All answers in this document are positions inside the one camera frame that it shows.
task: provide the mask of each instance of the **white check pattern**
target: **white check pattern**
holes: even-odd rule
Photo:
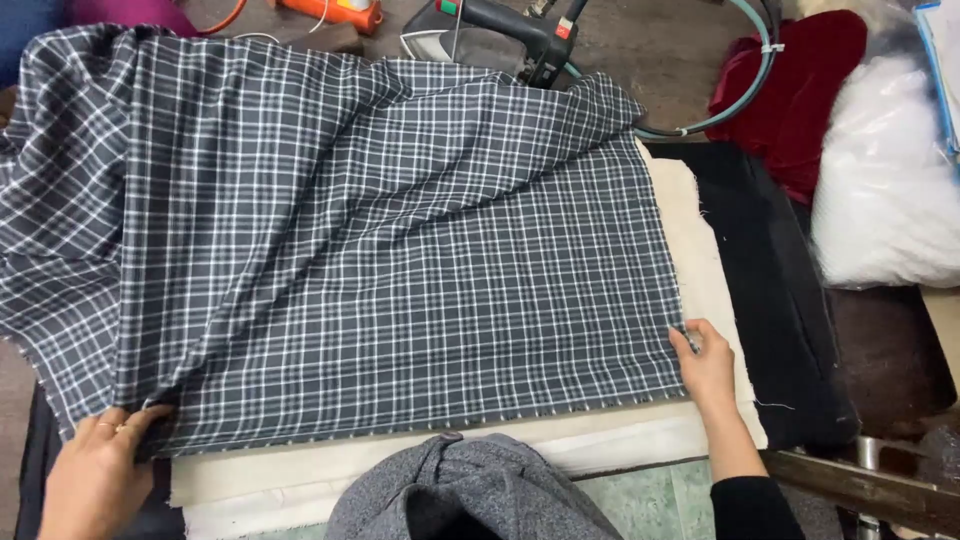
[[[0,333],[69,436],[160,455],[683,394],[673,263],[606,76],[98,25],[36,39],[0,136]]]

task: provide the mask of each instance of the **green switch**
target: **green switch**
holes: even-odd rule
[[[453,2],[450,2],[450,0],[442,0],[440,3],[440,11],[448,15],[456,15],[457,5]]]

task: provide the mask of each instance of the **red velvet fabric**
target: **red velvet fabric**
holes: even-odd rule
[[[830,109],[844,79],[860,63],[867,26],[847,10],[823,12],[780,26],[782,53],[745,110],[707,130],[763,158],[771,176],[796,201],[809,205],[820,173]],[[710,114],[733,104],[760,69],[759,35],[731,44],[710,101]]]

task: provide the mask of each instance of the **purple fabric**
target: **purple fabric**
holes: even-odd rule
[[[70,25],[146,23],[169,28],[180,37],[200,35],[190,19],[170,0],[73,0],[70,11]]]

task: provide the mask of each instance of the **orange tool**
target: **orange tool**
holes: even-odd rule
[[[380,0],[267,0],[267,3],[306,13],[324,21],[348,22],[357,32],[366,36],[373,34],[383,21]]]

